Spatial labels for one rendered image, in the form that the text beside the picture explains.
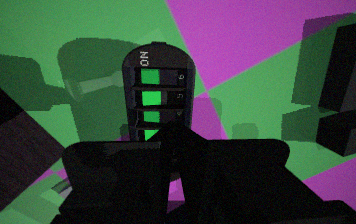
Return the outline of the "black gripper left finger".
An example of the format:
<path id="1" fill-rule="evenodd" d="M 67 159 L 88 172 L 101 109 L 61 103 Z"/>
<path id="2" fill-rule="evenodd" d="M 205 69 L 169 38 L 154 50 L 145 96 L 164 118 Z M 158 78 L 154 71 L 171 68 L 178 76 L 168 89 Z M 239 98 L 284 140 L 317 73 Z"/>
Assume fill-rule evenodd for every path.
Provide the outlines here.
<path id="1" fill-rule="evenodd" d="M 68 146 L 62 163 L 72 189 L 80 182 L 147 181 L 157 224 L 165 224 L 174 151 L 174 121 L 146 141 L 88 141 Z"/>

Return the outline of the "dark grey controller unit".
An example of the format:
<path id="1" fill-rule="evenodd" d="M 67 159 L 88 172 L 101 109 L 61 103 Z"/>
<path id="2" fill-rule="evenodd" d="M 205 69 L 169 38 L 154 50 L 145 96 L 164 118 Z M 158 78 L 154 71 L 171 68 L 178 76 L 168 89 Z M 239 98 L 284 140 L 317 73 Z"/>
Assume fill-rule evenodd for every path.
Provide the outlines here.
<path id="1" fill-rule="evenodd" d="M 152 41 L 131 50 L 122 63 L 130 141 L 146 141 L 169 121 L 189 129 L 196 68 L 182 49 Z"/>

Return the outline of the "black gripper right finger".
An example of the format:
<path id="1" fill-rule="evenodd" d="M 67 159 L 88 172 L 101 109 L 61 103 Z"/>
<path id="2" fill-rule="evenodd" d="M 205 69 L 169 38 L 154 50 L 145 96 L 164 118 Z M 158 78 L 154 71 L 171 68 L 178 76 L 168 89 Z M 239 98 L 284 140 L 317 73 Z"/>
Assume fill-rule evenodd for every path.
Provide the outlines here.
<path id="1" fill-rule="evenodd" d="M 189 224 L 206 224 L 216 167 L 221 164 L 281 163 L 290 155 L 278 139 L 207 140 L 174 121 L 174 147 Z"/>

